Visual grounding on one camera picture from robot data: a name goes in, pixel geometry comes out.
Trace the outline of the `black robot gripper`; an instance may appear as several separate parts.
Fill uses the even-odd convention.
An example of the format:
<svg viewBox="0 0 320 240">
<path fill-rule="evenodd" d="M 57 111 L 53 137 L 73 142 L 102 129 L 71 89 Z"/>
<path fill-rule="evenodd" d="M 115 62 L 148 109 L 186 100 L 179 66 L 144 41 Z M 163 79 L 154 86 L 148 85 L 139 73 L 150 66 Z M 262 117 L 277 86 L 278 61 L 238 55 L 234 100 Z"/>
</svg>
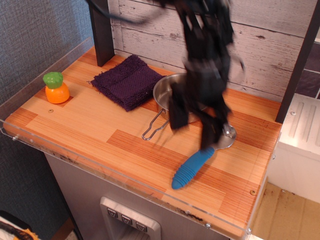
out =
<svg viewBox="0 0 320 240">
<path fill-rule="evenodd" d="M 229 79 L 230 59 L 188 60 L 185 83 L 173 83 L 169 97 L 169 120 L 172 130 L 188 125 L 189 113 L 202 123 L 200 149 L 219 141 L 230 109 L 223 92 Z"/>
</svg>

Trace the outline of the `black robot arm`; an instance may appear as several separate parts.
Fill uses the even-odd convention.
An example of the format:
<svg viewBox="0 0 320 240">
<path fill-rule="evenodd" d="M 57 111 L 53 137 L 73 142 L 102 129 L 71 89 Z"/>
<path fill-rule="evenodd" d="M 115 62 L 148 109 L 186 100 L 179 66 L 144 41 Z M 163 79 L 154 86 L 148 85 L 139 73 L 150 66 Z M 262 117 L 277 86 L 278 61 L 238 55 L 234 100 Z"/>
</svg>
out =
<svg viewBox="0 0 320 240">
<path fill-rule="evenodd" d="M 223 0 L 161 0 L 173 5 L 183 24 L 187 49 L 186 78 L 171 84 L 169 119 L 172 130 L 189 121 L 189 113 L 202 123 L 200 149 L 219 141 L 230 109 L 223 92 L 227 88 L 231 57 L 227 46 L 233 42 L 228 3 Z"/>
</svg>

